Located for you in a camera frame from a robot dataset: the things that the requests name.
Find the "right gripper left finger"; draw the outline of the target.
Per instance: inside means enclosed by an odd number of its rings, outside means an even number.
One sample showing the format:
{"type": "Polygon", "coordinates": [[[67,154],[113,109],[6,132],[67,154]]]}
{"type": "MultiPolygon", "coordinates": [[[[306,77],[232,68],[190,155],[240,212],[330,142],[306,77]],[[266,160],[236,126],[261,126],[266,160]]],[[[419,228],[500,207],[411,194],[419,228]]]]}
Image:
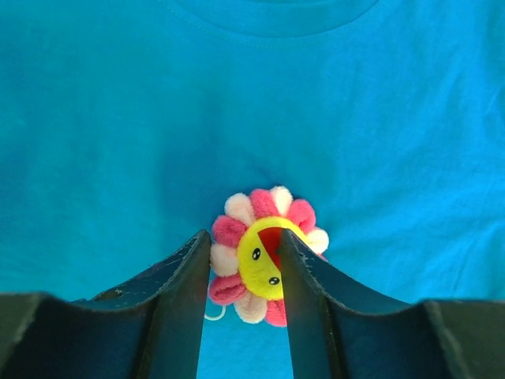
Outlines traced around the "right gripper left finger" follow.
{"type": "Polygon", "coordinates": [[[92,299],[1,297],[4,378],[194,378],[206,306],[209,233],[92,299]]]}

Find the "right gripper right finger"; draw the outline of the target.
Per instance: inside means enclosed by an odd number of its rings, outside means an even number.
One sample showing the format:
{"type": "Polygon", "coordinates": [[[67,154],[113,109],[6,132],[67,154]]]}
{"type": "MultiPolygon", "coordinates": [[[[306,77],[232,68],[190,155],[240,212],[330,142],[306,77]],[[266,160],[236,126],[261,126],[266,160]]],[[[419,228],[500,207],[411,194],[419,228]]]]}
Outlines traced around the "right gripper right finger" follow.
{"type": "Polygon", "coordinates": [[[501,378],[504,304],[374,291],[281,235],[286,315],[296,378],[501,378]]]}

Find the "pink flower smiley brooch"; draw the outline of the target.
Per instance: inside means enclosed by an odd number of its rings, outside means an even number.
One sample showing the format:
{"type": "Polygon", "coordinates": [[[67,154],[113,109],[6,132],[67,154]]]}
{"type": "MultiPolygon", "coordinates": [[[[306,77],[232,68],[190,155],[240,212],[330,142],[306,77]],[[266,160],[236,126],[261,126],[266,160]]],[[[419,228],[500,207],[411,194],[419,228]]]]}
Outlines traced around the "pink flower smiley brooch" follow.
{"type": "Polygon", "coordinates": [[[317,256],[329,247],[325,230],[305,199],[295,199],[284,186],[236,193],[212,225],[210,266],[215,274],[208,288],[210,300],[234,307],[242,321],[287,325],[282,287],[281,234],[292,231],[317,256]]]}

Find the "blue t-shirt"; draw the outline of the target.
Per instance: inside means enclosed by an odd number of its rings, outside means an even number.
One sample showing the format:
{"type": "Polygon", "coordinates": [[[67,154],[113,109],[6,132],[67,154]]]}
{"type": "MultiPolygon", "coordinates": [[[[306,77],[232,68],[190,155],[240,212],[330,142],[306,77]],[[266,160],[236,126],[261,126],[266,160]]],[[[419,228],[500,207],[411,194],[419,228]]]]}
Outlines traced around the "blue t-shirt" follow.
{"type": "Polygon", "coordinates": [[[2,2],[2,291],[92,297],[273,186],[368,287],[503,299],[503,2],[2,2]]]}

